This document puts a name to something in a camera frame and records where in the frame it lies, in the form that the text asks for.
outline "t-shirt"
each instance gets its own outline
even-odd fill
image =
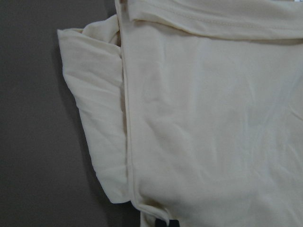
[[[303,3],[116,0],[58,30],[92,164],[141,227],[303,226]]]

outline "folded sleeve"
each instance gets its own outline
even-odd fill
[[[58,30],[63,76],[75,97],[92,164],[112,203],[129,201],[119,25],[114,15]]]

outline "folded garment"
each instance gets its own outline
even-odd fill
[[[141,227],[303,226],[303,3],[116,0],[58,30],[112,203]]]

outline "gray surface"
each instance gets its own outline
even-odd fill
[[[95,177],[56,34],[113,15],[113,0],[0,7],[0,225],[139,226],[131,203],[111,204]]]

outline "seam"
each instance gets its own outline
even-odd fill
[[[159,9],[162,9],[162,10],[174,13],[174,14],[182,16],[182,17],[186,17],[186,18],[194,19],[194,20],[199,20],[199,21],[203,21],[203,22],[207,22],[207,23],[219,24],[219,25],[223,25],[223,26],[251,27],[251,28],[271,28],[271,29],[293,30],[293,31],[303,30],[303,27],[302,28],[284,28],[284,27],[277,27],[277,26],[267,27],[267,26],[254,26],[254,25],[238,25],[238,24],[220,22],[220,21],[215,21],[215,20],[207,20],[207,19],[203,19],[203,18],[199,18],[199,17],[189,16],[189,15],[186,15],[186,14],[183,14],[183,13],[180,13],[180,12],[176,12],[173,8],[163,7],[163,6],[157,5],[155,3],[151,3],[151,2],[149,2],[147,0],[137,0],[137,1],[140,1],[142,3],[145,2],[146,4],[149,4],[149,5],[153,6],[153,7],[156,7],[156,8],[159,8]],[[134,1],[134,2],[130,3],[129,6],[131,6],[131,5],[135,4],[135,3],[137,3],[137,2]]]

